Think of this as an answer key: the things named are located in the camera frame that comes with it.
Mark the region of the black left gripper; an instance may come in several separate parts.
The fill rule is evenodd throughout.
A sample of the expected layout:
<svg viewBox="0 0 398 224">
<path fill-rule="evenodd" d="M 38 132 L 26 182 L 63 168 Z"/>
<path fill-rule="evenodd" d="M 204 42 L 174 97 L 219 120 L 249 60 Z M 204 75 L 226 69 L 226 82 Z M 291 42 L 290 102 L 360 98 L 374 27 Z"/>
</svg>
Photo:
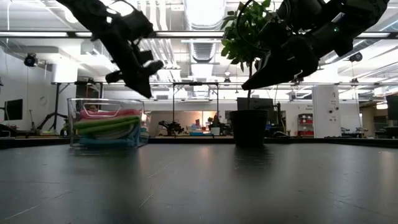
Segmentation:
<svg viewBox="0 0 398 224">
<path fill-rule="evenodd" d="M 112 44 L 108 49 L 112 62 L 118 70 L 106 75 L 107 83 L 120 80 L 145 98 L 151 98 L 149 77 L 164 67 L 161 60 L 154 60 L 150 50 L 140 51 L 134 43 Z"/>
</svg>

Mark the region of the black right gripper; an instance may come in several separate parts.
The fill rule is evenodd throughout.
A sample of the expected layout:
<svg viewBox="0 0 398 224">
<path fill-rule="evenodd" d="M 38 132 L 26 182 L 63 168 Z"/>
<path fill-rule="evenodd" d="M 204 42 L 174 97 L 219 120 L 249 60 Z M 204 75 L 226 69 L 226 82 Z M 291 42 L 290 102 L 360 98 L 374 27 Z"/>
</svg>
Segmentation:
<svg viewBox="0 0 398 224">
<path fill-rule="evenodd" d="M 255 63 L 256 72 L 241 86 L 253 90 L 289 82 L 295 76 L 311 75 L 318 58 L 304 37 L 294 36 L 283 44 L 274 44 L 271 54 Z"/>
</svg>

